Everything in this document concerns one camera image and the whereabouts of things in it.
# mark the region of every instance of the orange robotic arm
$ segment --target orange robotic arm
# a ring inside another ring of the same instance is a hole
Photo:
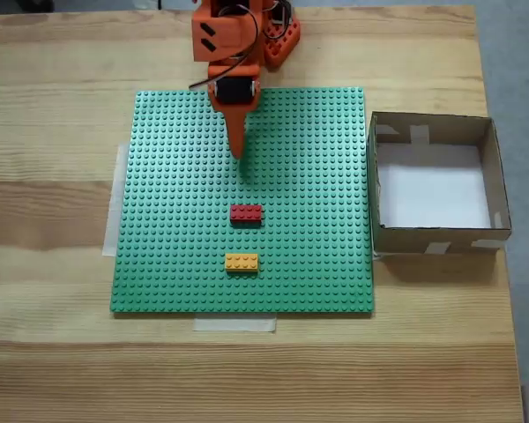
[[[226,121],[229,149],[240,159],[245,116],[257,108],[260,69],[277,69],[300,40],[300,23],[287,0],[202,0],[192,15],[194,60],[209,62],[213,108]]]

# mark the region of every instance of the wood grain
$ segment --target wood grain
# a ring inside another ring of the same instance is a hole
[[[490,344],[0,343],[0,421],[512,422],[510,356]]]
[[[264,86],[486,115],[471,7],[298,13],[302,42]],[[370,318],[280,315],[274,333],[108,312],[134,94],[204,73],[186,12],[0,17],[0,422],[521,421],[503,253],[386,257]]]
[[[0,182],[0,245],[101,246],[109,182]]]

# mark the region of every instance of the green lego baseplate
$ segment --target green lego baseplate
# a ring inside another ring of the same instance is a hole
[[[235,227],[231,204],[261,204]],[[226,272],[226,253],[258,272]],[[371,312],[361,88],[264,89],[232,157],[207,93],[137,94],[113,312]]]

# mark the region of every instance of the open cardboard box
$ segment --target open cardboard box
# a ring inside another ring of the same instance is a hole
[[[369,201],[377,253],[501,248],[511,222],[494,122],[374,112]]]

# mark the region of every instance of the masking tape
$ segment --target masking tape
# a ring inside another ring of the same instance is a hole
[[[481,249],[501,249],[504,243],[504,241],[500,240],[477,240],[473,241],[471,246],[480,247]]]
[[[196,313],[194,330],[274,332],[275,313]]]
[[[425,250],[425,254],[444,254],[450,246],[450,242],[430,242]]]
[[[109,198],[108,220],[106,222],[106,233],[104,234],[104,246],[102,247],[103,256],[115,257],[117,251],[129,150],[129,144],[121,144],[117,148],[117,155],[115,156],[112,193]]]
[[[409,137],[413,145],[429,144],[429,126],[428,125],[410,125]]]

